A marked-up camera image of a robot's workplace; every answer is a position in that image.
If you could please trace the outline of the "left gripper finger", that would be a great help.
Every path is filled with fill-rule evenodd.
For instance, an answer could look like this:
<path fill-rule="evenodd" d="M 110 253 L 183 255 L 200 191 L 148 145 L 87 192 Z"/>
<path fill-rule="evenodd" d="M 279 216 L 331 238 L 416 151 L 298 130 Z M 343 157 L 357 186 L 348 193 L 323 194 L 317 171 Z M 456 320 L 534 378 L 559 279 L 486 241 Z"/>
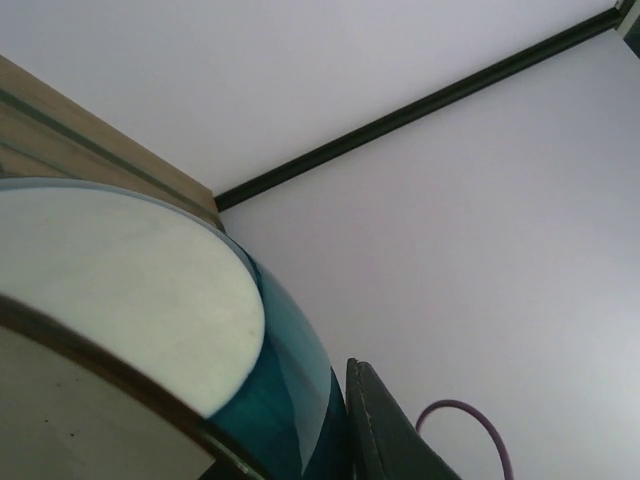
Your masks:
<path fill-rule="evenodd" d="M 417 433 L 374 368 L 351 358 L 346 406 L 357 479 L 456 479 Z"/>

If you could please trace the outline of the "left black frame post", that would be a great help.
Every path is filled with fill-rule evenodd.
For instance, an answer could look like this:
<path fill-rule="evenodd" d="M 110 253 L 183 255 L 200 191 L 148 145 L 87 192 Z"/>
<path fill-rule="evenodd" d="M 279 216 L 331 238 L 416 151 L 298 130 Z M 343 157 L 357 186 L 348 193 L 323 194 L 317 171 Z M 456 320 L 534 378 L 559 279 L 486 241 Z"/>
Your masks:
<path fill-rule="evenodd" d="M 226 211 L 617 27 L 627 1 L 248 180 L 215 198 Z"/>

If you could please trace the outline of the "teal and white bowl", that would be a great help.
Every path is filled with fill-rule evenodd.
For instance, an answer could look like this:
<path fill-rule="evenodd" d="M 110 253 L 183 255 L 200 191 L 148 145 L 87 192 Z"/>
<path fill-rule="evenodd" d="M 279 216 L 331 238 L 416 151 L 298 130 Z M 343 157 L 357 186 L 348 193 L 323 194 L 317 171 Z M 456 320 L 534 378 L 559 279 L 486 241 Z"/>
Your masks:
<path fill-rule="evenodd" d="M 349 479 L 343 396 L 278 281 L 194 216 L 1 183 L 5 479 Z"/>

